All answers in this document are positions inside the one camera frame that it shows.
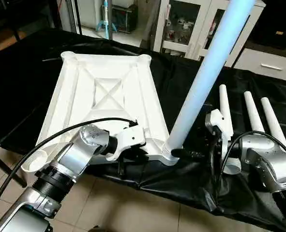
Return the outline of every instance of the table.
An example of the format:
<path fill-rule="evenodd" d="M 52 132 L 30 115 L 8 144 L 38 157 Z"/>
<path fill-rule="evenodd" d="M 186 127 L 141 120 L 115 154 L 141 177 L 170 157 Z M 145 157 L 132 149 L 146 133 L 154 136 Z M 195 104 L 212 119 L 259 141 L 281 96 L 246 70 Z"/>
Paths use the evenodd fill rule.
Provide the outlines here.
<path fill-rule="evenodd" d="M 60 53 L 139 55 L 152 57 L 151 72 L 168 129 L 171 130 L 200 66 L 199 62 L 166 56 L 114 41 L 46 29 L 0 51 L 0 146 L 25 154 L 37 140 L 62 66 Z M 250 130 L 243 92 L 253 94 L 260 115 L 261 97 L 268 97 L 286 136 L 286 81 L 249 71 L 224 68 L 208 96 L 185 148 L 204 144 L 205 114 L 219 108 L 218 86 L 226 84 L 235 134 Z M 268 129 L 267 122 L 261 117 Z M 125 178 L 117 165 L 91 166 L 87 172 L 133 188 L 150 192 L 215 215 L 279 231 L 285 228 L 269 193 L 249 188 L 243 174 L 226 176 L 222 196 L 216 202 L 210 173 L 204 164 L 181 161 L 167 167 L 157 161 L 126 164 Z"/>

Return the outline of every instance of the drawer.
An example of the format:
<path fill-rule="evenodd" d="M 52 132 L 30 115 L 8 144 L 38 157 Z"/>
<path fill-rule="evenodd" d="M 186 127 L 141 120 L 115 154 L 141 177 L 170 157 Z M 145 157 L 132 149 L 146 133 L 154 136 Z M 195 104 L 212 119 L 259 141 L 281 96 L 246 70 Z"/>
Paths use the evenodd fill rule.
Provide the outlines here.
<path fill-rule="evenodd" d="M 265 52 L 244 49 L 234 68 L 286 80 L 286 58 Z"/>

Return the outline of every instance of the black cable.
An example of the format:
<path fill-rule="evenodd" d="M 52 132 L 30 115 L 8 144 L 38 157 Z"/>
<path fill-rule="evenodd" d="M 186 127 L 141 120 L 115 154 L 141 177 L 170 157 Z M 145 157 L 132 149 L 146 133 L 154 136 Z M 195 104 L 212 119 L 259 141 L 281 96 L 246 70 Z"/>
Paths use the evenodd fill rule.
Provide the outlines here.
<path fill-rule="evenodd" d="M 273 142 L 277 143 L 282 149 L 284 149 L 284 151 L 286 152 L 286 146 L 281 143 L 278 139 L 276 139 L 275 137 L 269 135 L 269 134 L 266 134 L 265 132 L 261 132 L 261 131 L 255 131 L 255 130 L 252 130 L 252 131 L 247 131 L 247 132 L 244 132 L 243 134 L 239 135 L 230 145 L 228 151 L 226 152 L 226 155 L 225 155 L 225 158 L 224 158 L 224 161 L 222 162 L 222 165 L 221 165 L 221 169 L 220 169 L 220 173 L 219 173 L 219 178 L 218 178 L 218 185 L 217 187 L 220 186 L 220 181 L 221 181 L 221 177 L 222 177 L 222 174 L 224 172 L 224 169 L 225 169 L 225 165 L 226 165 L 226 162 L 229 158 L 229 155 L 230 155 L 230 152 L 233 148 L 233 146 L 244 136 L 246 135 L 249 135 L 249 134 L 261 134 L 263 135 L 264 137 L 268 138 L 268 139 L 271 139 Z"/>
<path fill-rule="evenodd" d="M 8 175 L 8 177 L 6 178 L 6 180 L 3 182 L 1 188 L 0 188 L 0 197 L 3 194 L 4 190 L 6 189 L 6 187 L 8 186 L 9 182 L 11 181 L 11 179 L 13 178 L 13 176 L 16 174 L 16 172 L 18 171 L 18 169 L 21 167 L 21 165 L 35 152 L 37 151 L 40 147 L 42 147 L 43 145 L 45 145 L 46 143 L 48 143 L 49 141 L 53 140 L 54 138 L 66 133 L 67 131 L 70 131 L 72 129 L 78 128 L 78 127 L 82 127 L 91 123 L 96 123 L 96 122 L 103 122 L 103 121 L 111 121 L 111 120 L 117 120 L 117 121 L 124 121 L 124 122 L 128 122 L 130 123 L 130 125 L 136 124 L 135 122 L 125 119 L 125 118 L 119 118 L 119 117 L 108 117 L 108 118 L 100 118 L 100 119 L 95 119 L 95 120 L 90 120 L 90 121 L 86 121 L 86 122 L 82 122 L 82 123 L 78 123 L 76 125 L 70 126 L 68 128 L 65 128 L 53 135 L 51 135 L 50 137 L 48 137 L 47 139 L 43 140 L 42 142 L 40 142 L 37 146 L 35 146 L 28 154 L 26 154 L 17 164 L 16 166 L 13 168 L 12 172 Z"/>

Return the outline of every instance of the white tube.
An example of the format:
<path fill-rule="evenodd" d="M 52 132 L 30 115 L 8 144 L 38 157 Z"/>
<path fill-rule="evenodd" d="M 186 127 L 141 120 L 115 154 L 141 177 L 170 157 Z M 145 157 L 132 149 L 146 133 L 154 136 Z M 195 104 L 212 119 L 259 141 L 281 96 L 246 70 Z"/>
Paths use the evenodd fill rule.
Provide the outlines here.
<path fill-rule="evenodd" d="M 230 106 L 225 85 L 219 86 L 219 100 L 220 100 L 220 112 L 225 118 L 227 131 L 230 134 L 230 136 L 233 136 L 233 126 L 230 113 Z M 224 135 L 222 134 L 222 149 L 221 149 L 222 160 L 226 156 L 227 149 L 228 149 L 228 142 L 224 137 Z M 229 175 L 236 175 L 240 172 L 241 172 L 241 161 L 238 158 L 229 157 L 226 161 L 224 173 Z"/>
<path fill-rule="evenodd" d="M 265 118 L 268 121 L 268 125 L 269 125 L 272 136 L 274 136 L 276 139 L 278 139 L 280 142 L 282 142 L 286 146 L 286 138 L 279 125 L 279 122 L 273 111 L 273 108 L 271 106 L 269 99 L 261 98 L 261 103 L 262 103 Z"/>
<path fill-rule="evenodd" d="M 258 113 L 258 110 L 256 108 L 253 96 L 251 95 L 251 92 L 246 91 L 244 92 L 244 97 L 246 101 L 246 107 L 247 107 L 247 112 L 251 124 L 251 129 L 253 131 L 261 131 L 264 132 L 264 128 Z"/>
<path fill-rule="evenodd" d="M 219 100 L 220 100 L 220 112 L 225 118 L 227 130 L 230 132 L 230 134 L 232 136 L 233 135 L 233 126 L 232 126 L 229 100 L 228 100 L 228 95 L 226 92 L 226 86 L 225 85 L 219 86 Z"/>
<path fill-rule="evenodd" d="M 163 155 L 173 157 L 170 151 L 181 148 L 190 128 L 200 112 L 219 72 L 225 64 L 250 14 L 255 0 L 231 0 L 200 69 L 197 72 L 170 137 L 163 147 Z"/>

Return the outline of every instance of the glass cabinet door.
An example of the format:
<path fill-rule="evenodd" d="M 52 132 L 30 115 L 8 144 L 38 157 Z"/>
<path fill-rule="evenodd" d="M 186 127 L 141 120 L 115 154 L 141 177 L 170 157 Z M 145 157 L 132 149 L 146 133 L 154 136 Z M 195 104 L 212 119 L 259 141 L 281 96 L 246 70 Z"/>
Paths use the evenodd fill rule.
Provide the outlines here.
<path fill-rule="evenodd" d="M 166 9 L 161 33 L 162 49 L 158 46 L 154 50 L 162 52 L 178 51 L 184 53 L 185 57 L 189 57 L 191 49 L 194 48 L 200 35 L 211 0 L 166 1 L 168 8 Z M 161 12 L 159 13 L 158 26 L 160 20 Z"/>
<path fill-rule="evenodd" d="M 193 49 L 193 53 L 190 57 L 194 60 L 202 60 L 210 47 L 212 39 L 218 29 L 221 19 L 227 9 L 230 1 L 229 0 L 213 0 L 210 4 L 208 13 L 206 15 L 204 25 L 202 26 L 201 33 L 198 37 L 196 47 Z M 254 8 L 251 11 L 245 25 L 236 41 L 229 58 L 227 59 L 226 66 L 231 67 L 234 60 L 238 56 L 244 43 L 246 42 L 252 28 L 258 20 L 265 4 L 261 1 L 256 1 Z"/>

